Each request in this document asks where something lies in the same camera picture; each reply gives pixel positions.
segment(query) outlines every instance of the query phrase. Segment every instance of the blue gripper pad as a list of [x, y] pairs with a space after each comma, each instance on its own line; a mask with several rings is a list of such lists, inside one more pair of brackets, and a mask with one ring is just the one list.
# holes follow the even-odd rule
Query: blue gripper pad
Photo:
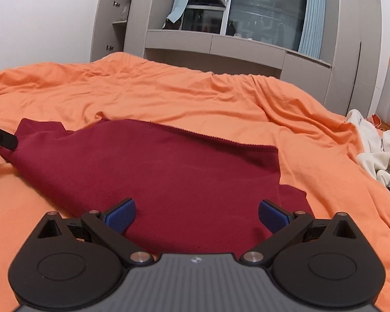
[[290, 223], [289, 216], [286, 213], [287, 212], [278, 210], [276, 205], [270, 205], [264, 200], [261, 201], [259, 205], [260, 222], [262, 222], [271, 233], [276, 233]]
[[136, 204], [130, 199], [120, 203], [111, 212], [105, 213], [105, 224], [118, 233], [123, 233], [136, 217]]

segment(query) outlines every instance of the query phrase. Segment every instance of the orange bedsheet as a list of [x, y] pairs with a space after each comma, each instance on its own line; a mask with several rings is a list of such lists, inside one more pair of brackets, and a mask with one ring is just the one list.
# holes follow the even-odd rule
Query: orange bedsheet
[[[0, 128], [61, 121], [77, 130], [109, 119], [164, 123], [279, 148], [281, 183], [307, 192], [317, 218], [346, 211], [387, 269], [377, 306], [390, 311], [390, 194], [356, 163], [356, 128], [297, 87], [263, 76], [203, 73], [124, 53], [91, 64], [43, 63], [0, 72]], [[7, 268], [50, 201], [0, 157], [0, 312], [17, 306]]]

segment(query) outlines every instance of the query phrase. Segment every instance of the maroon cloth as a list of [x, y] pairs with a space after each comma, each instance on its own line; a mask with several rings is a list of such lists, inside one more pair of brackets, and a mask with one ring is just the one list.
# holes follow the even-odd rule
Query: maroon cloth
[[311, 212], [306, 193], [279, 185], [273, 146], [135, 120], [101, 120], [72, 132], [23, 119], [16, 136], [18, 148], [0, 148], [0, 155], [71, 214], [132, 197], [137, 216], [126, 237], [154, 253], [239, 256], [271, 235], [258, 219], [263, 199]]

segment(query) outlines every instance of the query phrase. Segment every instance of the red garment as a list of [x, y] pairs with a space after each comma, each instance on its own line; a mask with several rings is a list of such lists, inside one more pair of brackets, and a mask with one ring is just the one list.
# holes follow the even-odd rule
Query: red garment
[[71, 214], [132, 197], [137, 216], [126, 237], [153, 253], [239, 256], [271, 235], [258, 219], [263, 199], [311, 212], [306, 193], [279, 185], [273, 146], [135, 120], [101, 120], [72, 132], [23, 119], [16, 136], [18, 148], [0, 148], [0, 155]]

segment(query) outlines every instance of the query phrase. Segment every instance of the cabinet door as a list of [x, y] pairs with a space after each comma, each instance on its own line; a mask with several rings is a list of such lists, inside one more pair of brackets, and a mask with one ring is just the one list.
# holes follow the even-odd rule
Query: cabinet door
[[115, 51], [123, 51], [126, 24], [114, 24], [120, 20], [124, 7], [131, 0], [99, 0], [91, 48], [91, 62]]

